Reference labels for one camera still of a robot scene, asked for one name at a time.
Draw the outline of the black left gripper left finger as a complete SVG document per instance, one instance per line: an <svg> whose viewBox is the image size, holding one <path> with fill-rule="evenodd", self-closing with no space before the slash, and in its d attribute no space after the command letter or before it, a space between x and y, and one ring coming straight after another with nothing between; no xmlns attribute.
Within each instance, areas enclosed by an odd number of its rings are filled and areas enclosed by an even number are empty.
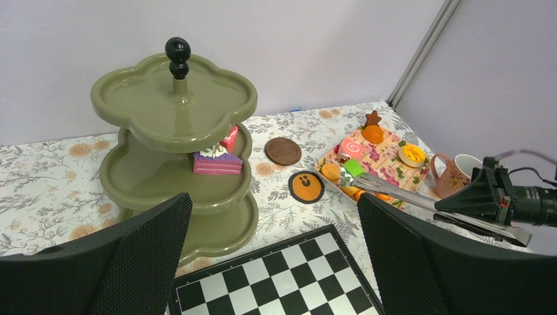
<svg viewBox="0 0 557 315"><path fill-rule="evenodd" d="M181 193L76 240L1 257L1 313L164 314L191 213Z"/></svg>

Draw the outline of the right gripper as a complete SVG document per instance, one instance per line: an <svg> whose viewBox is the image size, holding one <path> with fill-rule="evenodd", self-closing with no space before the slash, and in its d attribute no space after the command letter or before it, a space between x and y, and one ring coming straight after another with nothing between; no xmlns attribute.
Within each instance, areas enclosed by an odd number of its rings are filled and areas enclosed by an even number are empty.
<svg viewBox="0 0 557 315"><path fill-rule="evenodd" d="M533 226L556 226L556 183L543 180L552 188L515 186L514 171L485 157L482 168L474 168L474 178L456 194L434 203L438 211L482 218L487 222L509 225L524 222Z"/></svg>

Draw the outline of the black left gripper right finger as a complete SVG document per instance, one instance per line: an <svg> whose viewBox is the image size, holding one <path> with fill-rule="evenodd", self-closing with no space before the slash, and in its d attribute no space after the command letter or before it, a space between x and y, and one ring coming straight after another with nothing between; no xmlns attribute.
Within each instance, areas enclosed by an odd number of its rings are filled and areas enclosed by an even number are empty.
<svg viewBox="0 0 557 315"><path fill-rule="evenodd" d="M472 240L369 193L357 209L386 314L556 313L556 257Z"/></svg>

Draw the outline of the metal serving tongs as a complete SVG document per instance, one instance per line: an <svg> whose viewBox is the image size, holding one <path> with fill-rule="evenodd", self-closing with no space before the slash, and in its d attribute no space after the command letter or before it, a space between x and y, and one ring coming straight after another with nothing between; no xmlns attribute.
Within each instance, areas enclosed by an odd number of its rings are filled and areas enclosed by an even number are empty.
<svg viewBox="0 0 557 315"><path fill-rule="evenodd" d="M435 208L435 199L420 195L416 192L404 190L390 184L388 181L380 177L375 177L370 174L363 173L357 175L352 180L352 185L366 190L367 192L377 192L389 195L395 199L399 199L417 207L429 210L435 215L441 217L443 220L460 226L470 232L491 236L498 240L507 241L516 246L527 247L532 238L532 235L523 228L504 226L458 213L439 211Z"/></svg>

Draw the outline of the green cake slice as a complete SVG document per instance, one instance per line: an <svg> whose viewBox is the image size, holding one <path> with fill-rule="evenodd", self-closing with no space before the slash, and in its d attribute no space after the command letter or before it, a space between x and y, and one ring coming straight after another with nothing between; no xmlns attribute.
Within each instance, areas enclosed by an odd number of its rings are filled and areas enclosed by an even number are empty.
<svg viewBox="0 0 557 315"><path fill-rule="evenodd" d="M355 159L349 159L340 167L340 186L350 186L355 177L365 174L366 171Z"/></svg>

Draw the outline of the purple cake slice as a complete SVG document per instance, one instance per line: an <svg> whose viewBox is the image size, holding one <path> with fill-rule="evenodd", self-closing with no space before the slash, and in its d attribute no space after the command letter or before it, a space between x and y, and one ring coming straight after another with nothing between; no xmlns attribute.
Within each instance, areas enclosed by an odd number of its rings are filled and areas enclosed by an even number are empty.
<svg viewBox="0 0 557 315"><path fill-rule="evenodd" d="M193 172L205 175L239 175L243 161L216 144L193 154Z"/></svg>

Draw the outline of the green three-tier dessert stand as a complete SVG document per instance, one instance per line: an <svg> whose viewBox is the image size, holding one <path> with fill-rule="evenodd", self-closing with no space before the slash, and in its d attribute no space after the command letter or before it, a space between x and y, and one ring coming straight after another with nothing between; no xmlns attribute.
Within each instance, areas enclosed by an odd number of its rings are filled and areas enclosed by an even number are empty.
<svg viewBox="0 0 557 315"><path fill-rule="evenodd" d="M192 54L185 39L172 37L163 53L103 75L90 96L96 114L119 128L99 176L122 219L186 192L192 219L180 264L227 255L248 243L258 220L250 193L252 137L244 126L257 108L251 81ZM233 125L240 174L194 173L193 154L219 144Z"/></svg>

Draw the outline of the pink cake slice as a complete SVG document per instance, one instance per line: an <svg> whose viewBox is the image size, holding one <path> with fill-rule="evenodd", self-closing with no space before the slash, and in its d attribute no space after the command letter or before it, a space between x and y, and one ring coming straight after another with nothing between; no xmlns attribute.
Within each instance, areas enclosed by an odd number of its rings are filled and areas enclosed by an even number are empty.
<svg viewBox="0 0 557 315"><path fill-rule="evenodd" d="M228 153L232 154L236 148L236 138L238 136L238 126L233 125L229 134L219 142L219 144L224 147Z"/></svg>

